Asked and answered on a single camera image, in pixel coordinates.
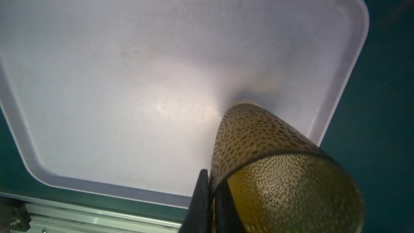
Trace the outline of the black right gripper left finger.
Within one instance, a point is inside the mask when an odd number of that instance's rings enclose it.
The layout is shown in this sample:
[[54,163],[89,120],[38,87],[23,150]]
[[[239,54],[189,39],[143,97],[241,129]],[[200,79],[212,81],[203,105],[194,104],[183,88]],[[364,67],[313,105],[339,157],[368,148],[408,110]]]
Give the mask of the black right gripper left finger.
[[210,200],[208,170],[199,173],[187,215],[179,233],[210,232]]

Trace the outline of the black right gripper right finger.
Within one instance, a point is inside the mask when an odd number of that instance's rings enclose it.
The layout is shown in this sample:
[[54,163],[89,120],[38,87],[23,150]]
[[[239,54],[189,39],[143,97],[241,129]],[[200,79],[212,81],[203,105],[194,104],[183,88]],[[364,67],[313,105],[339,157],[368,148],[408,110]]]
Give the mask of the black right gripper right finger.
[[217,233],[245,233],[229,184],[225,181],[215,191],[215,230]]

